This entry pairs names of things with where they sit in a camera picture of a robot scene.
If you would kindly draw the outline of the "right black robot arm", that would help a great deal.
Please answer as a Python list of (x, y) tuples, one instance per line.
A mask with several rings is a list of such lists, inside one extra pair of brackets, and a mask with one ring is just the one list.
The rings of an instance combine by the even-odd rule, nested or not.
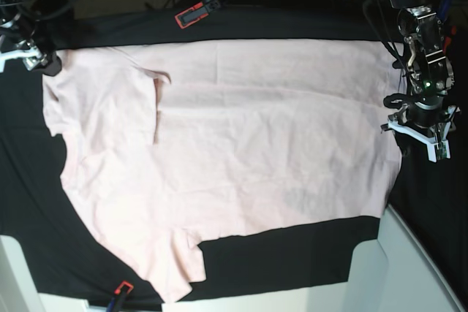
[(48, 24), (73, 13), (78, 0), (1, 0), (1, 43), (12, 49), (1, 51), (1, 70), (20, 60), (30, 72), (55, 76), (62, 68)]

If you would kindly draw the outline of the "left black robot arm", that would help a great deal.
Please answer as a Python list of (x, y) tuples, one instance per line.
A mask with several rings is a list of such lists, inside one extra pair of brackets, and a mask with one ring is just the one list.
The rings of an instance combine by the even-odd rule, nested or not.
[(382, 130), (404, 134), (426, 146), (429, 161), (450, 158), (448, 133), (454, 129), (458, 112), (445, 103), (455, 83), (452, 65), (447, 58), (444, 22), (448, 0), (388, 0), (398, 11), (397, 26), (404, 52), (399, 53), (392, 37), (381, 43), (395, 58), (394, 67), (406, 79), (406, 90), (383, 99), (392, 109)]

